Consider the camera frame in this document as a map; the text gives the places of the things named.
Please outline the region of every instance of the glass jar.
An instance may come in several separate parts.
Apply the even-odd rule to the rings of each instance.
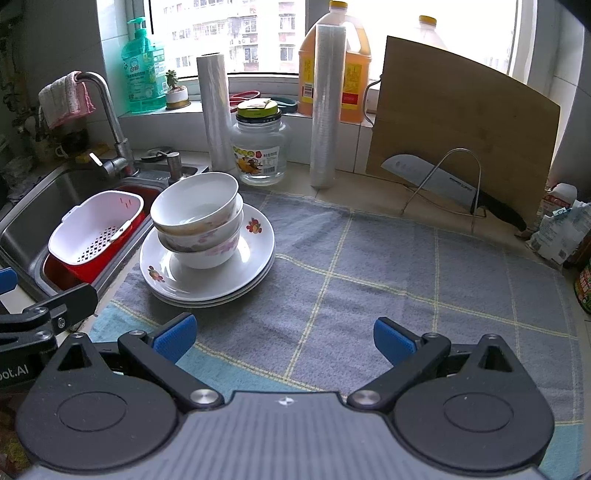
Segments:
[[[281,121],[277,102],[257,98],[240,103],[230,140],[243,183],[273,185],[283,178],[290,155],[291,131]]]

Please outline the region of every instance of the star logo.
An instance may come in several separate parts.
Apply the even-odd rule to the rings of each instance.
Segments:
[[[277,400],[277,403],[279,405],[283,405],[284,407],[289,407],[290,405],[293,405],[295,402],[296,401],[291,397],[283,397]]]

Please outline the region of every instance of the pink and white towel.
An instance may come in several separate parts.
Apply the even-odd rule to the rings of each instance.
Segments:
[[[79,73],[71,72],[39,92],[39,104],[49,128],[95,111],[86,85],[76,83],[76,75]]]

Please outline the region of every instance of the green pump bottle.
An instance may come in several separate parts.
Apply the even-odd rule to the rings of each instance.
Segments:
[[[132,113],[152,112],[166,106],[164,46],[148,37],[142,27],[144,22],[145,17],[129,20],[128,24],[136,24],[135,38],[121,51]]]

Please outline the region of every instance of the gray plaid cloth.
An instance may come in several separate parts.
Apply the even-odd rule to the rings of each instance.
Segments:
[[[558,272],[410,220],[260,190],[242,195],[273,225],[275,264],[247,295],[194,311],[202,353],[288,387],[347,395],[391,367],[372,339],[380,316],[452,343],[497,333],[545,395],[557,424],[582,424],[571,287]],[[152,296],[138,267],[113,304],[155,323],[182,311]]]

